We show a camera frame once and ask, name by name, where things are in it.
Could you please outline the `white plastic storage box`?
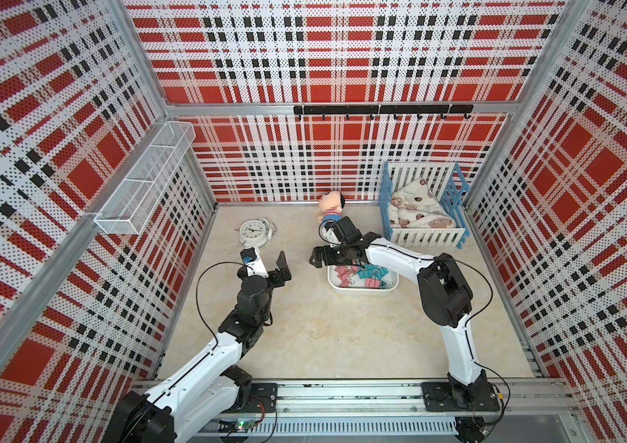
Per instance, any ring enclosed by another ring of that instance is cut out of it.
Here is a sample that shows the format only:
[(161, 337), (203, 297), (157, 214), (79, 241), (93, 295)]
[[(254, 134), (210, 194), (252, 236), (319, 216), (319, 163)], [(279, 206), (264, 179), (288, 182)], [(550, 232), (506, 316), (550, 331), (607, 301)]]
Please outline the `white plastic storage box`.
[(327, 268), (328, 283), (341, 295), (386, 295), (396, 290), (399, 277), (375, 265), (339, 265)]

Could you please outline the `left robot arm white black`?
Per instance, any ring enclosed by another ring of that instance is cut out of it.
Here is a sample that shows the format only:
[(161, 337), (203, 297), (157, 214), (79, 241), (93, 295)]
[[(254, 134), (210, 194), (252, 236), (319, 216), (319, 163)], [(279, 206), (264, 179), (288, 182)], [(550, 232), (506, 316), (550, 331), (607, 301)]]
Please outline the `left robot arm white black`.
[(274, 289), (292, 278), (280, 252), (269, 271), (258, 248), (241, 251), (241, 288), (235, 308), (196, 356), (145, 393), (119, 400), (104, 432), (104, 442), (187, 442), (221, 413), (247, 407), (252, 376), (238, 363), (273, 324)]

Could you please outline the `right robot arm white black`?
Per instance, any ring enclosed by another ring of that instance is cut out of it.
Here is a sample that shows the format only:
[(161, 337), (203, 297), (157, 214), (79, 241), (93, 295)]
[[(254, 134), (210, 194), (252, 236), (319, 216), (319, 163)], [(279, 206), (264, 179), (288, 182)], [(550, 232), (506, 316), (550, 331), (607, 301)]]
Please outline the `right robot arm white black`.
[(368, 233), (353, 243), (315, 247), (309, 263), (318, 269), (365, 263), (418, 284), (422, 310), (440, 328), (444, 340), (449, 380), (468, 389), (485, 384), (485, 368), (472, 340), (473, 292), (452, 256), (420, 254)]

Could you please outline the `white alarm clock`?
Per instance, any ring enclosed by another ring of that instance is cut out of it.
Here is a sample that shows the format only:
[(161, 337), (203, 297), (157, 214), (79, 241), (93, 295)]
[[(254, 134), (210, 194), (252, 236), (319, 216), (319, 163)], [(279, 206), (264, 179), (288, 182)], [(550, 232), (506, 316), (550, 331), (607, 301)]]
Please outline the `white alarm clock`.
[(243, 223), (239, 239), (244, 248), (263, 247), (276, 233), (276, 225), (265, 218), (252, 219)]

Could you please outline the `pink baby doll toy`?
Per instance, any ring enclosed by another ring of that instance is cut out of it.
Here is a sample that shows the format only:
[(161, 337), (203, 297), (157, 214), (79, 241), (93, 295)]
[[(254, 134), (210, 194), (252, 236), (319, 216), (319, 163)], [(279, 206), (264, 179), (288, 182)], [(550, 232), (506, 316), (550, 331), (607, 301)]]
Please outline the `pink baby doll toy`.
[(340, 191), (331, 191), (323, 195), (317, 205), (318, 222), (337, 222), (343, 217), (346, 201)]

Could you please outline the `printed crib blanket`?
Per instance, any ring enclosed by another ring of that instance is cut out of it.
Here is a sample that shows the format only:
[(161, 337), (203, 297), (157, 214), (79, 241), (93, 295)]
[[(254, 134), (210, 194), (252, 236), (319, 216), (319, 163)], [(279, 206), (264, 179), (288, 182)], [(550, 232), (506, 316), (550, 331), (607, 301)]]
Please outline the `printed crib blanket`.
[(416, 178), (396, 190), (388, 209), (389, 222), (394, 229), (453, 229), (454, 219), (433, 197), (429, 182)]

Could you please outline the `blue white toy crib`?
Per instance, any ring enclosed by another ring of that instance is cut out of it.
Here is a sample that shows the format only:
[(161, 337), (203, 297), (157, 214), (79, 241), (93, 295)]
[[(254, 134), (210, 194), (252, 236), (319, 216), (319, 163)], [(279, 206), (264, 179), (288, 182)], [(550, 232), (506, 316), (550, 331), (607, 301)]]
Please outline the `blue white toy crib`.
[(469, 190), (455, 162), (387, 162), (379, 198), (383, 236), (400, 247), (462, 248)]

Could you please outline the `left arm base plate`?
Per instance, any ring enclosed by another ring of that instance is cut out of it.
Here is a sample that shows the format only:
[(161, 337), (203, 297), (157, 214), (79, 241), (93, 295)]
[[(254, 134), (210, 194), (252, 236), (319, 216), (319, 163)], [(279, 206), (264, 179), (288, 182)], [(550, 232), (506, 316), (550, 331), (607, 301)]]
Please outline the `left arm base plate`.
[(255, 413), (272, 415), (278, 401), (278, 384), (255, 382), (250, 387), (240, 389), (234, 404), (224, 413)]

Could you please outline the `black hook rail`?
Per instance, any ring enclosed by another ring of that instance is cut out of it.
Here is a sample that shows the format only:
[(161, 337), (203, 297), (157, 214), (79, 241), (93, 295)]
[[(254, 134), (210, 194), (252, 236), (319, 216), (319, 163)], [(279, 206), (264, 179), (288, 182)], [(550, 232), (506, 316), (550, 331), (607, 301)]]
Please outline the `black hook rail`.
[(468, 116), (473, 104), (295, 105), (295, 116)]

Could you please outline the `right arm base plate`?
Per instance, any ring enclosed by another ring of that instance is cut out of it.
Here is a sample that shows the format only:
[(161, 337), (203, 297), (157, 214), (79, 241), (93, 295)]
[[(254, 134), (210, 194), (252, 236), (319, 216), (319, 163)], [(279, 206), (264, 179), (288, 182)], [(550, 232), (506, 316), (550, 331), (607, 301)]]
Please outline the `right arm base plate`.
[(480, 388), (474, 397), (449, 382), (423, 382), (420, 387), (421, 398), (429, 413), (499, 413), (502, 409), (490, 383)]

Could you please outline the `aluminium front rail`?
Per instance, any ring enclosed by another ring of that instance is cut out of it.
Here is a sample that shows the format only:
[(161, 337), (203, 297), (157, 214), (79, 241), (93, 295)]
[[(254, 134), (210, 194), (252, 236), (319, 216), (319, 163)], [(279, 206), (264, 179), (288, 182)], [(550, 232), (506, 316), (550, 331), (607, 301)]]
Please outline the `aluminium front rail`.
[(285, 417), (574, 415), (578, 406), (557, 378), (492, 378), (488, 397), (459, 409), (442, 380), (254, 380), (251, 395)]

